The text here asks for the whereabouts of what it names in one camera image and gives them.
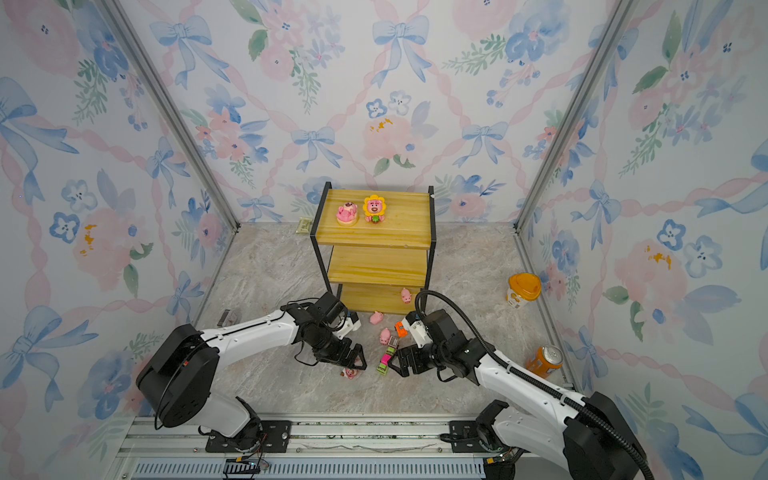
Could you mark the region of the orange toy bulldozer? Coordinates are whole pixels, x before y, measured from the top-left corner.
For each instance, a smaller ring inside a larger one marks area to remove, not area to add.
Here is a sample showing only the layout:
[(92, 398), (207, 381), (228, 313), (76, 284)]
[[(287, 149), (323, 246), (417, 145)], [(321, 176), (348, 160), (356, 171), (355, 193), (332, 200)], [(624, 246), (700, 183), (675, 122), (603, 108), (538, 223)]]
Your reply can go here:
[(397, 322), (395, 324), (395, 329), (399, 338), (404, 338), (408, 335), (408, 330), (402, 322)]

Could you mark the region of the wooden three-tier shelf black frame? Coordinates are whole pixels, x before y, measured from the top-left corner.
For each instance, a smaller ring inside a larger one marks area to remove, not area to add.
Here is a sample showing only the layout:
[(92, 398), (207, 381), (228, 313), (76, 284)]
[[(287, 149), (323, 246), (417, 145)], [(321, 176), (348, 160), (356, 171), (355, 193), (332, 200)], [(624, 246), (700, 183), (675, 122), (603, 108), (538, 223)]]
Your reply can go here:
[[(386, 217), (368, 223), (363, 211), (366, 197), (386, 200)], [(342, 226), (338, 207), (353, 202), (358, 221)], [(406, 315), (415, 296), (430, 286), (437, 245), (435, 189), (425, 192), (372, 192), (335, 189), (323, 185), (310, 241), (328, 292), (350, 310)], [(401, 290), (412, 293), (404, 304)]]

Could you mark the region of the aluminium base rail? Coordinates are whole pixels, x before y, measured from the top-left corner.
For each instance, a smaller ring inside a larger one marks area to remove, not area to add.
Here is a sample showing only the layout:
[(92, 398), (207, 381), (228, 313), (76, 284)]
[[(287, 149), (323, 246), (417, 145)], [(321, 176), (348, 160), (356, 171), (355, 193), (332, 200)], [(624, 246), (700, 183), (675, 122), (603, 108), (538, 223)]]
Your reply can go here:
[(262, 453), (247, 459), (185, 425), (133, 421), (109, 479), (567, 479), (564, 465), (515, 441), (497, 454), (476, 439), (474, 416), (265, 414)]

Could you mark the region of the sunflower pink bear toy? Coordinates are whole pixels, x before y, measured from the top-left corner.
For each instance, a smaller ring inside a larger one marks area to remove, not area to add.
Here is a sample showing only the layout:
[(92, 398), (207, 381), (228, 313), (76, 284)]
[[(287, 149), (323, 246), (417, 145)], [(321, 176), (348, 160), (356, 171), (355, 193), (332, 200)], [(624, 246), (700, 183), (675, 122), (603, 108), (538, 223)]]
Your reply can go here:
[(363, 211), (368, 223), (383, 222), (386, 217), (386, 209), (386, 200), (377, 194), (370, 195), (363, 201)]

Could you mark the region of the small pink bear figure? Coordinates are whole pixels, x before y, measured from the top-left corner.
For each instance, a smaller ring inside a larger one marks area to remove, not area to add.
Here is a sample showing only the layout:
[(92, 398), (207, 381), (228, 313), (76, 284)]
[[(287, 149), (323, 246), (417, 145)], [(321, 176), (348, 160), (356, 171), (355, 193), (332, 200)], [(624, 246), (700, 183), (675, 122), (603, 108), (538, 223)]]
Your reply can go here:
[(354, 379), (359, 375), (360, 371), (355, 369), (343, 369), (341, 375), (347, 379)]

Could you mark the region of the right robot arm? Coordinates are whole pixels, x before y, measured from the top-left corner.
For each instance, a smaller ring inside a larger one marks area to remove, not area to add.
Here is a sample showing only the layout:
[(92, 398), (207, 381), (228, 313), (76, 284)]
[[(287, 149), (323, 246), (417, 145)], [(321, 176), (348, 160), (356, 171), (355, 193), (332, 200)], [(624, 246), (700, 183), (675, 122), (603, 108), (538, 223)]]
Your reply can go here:
[(531, 453), (573, 479), (653, 478), (647, 455), (616, 404), (544, 380), (515, 364), (480, 334), (467, 337), (444, 310), (409, 313), (396, 325), (413, 344), (389, 361), (403, 378), (433, 370), (439, 380), (465, 379), (497, 394), (471, 423), (445, 435), (454, 451), (496, 457)]

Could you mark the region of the orange soda can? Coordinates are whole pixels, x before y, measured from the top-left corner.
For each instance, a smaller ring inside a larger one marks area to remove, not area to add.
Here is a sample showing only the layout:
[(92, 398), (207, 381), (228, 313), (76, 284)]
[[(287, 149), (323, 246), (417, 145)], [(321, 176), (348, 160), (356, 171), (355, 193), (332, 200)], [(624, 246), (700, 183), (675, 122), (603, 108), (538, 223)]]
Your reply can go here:
[(527, 360), (525, 368), (543, 379), (557, 372), (563, 366), (562, 351), (554, 345), (543, 345)]

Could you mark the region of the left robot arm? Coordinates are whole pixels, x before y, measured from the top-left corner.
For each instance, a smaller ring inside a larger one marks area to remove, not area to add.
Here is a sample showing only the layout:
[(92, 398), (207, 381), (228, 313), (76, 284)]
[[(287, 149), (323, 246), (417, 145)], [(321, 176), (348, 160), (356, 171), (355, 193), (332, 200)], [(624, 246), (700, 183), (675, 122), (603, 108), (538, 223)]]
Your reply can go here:
[(236, 362), (293, 345), (309, 348), (317, 363), (364, 370), (364, 349), (348, 336), (360, 325), (357, 313), (331, 292), (233, 326), (182, 325), (154, 353), (136, 386), (151, 406), (156, 429), (191, 423), (226, 450), (252, 453), (269, 435), (245, 400), (215, 390), (218, 376)]

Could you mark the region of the pink pig in pile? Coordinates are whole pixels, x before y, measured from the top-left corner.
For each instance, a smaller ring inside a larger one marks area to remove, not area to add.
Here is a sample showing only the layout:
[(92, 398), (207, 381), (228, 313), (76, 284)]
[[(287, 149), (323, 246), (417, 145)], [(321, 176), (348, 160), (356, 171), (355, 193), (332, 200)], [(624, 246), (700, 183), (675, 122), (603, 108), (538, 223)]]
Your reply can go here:
[(391, 339), (391, 331), (388, 328), (384, 328), (379, 335), (379, 342), (382, 345), (387, 345)]

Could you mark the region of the pink pig near shelf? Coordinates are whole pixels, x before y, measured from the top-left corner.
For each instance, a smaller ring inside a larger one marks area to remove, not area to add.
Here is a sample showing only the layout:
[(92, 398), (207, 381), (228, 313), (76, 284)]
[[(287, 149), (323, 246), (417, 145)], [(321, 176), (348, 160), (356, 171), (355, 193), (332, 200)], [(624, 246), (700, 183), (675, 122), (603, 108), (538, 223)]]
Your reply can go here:
[(375, 311), (369, 318), (372, 325), (377, 325), (384, 320), (384, 314), (382, 312)]

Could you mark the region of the small grey box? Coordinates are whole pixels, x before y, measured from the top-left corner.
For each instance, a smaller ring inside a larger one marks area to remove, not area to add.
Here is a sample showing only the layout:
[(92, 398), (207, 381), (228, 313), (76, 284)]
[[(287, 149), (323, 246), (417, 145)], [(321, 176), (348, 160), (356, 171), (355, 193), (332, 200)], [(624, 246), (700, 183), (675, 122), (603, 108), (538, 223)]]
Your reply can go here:
[(237, 323), (238, 323), (238, 314), (237, 314), (237, 312), (235, 310), (232, 310), (232, 309), (225, 309), (222, 312), (222, 314), (221, 314), (221, 316), (220, 316), (220, 318), (219, 318), (219, 320), (217, 322), (217, 327), (218, 328), (223, 328), (223, 327), (227, 327), (227, 326), (232, 326), (232, 325), (237, 324)]

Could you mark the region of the green truck pink load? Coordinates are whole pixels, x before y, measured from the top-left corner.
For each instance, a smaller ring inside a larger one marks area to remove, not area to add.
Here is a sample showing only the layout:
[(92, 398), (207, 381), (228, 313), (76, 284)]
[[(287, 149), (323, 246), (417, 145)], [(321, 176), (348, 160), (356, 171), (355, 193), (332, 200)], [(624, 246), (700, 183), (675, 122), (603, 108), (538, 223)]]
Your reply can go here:
[(379, 365), (377, 366), (377, 372), (380, 375), (385, 375), (388, 371), (388, 362), (391, 359), (391, 356), (389, 354), (384, 354), (380, 360)]

